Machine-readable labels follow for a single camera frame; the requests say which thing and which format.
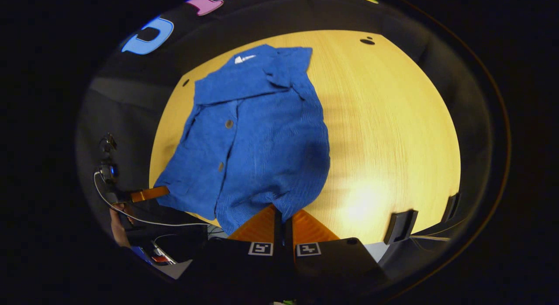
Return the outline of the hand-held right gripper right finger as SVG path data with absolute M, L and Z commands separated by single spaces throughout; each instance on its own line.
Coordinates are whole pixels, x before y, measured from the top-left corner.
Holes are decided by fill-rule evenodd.
M 305 210 L 285 231 L 299 298 L 359 298 L 389 281 L 358 238 L 338 237 Z

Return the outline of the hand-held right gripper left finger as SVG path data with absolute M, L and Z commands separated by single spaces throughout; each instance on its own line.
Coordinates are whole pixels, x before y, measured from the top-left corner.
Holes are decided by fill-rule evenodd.
M 282 214 L 268 205 L 231 236 L 208 239 L 188 267 L 188 283 L 206 291 L 266 293 L 281 273 L 284 237 Z

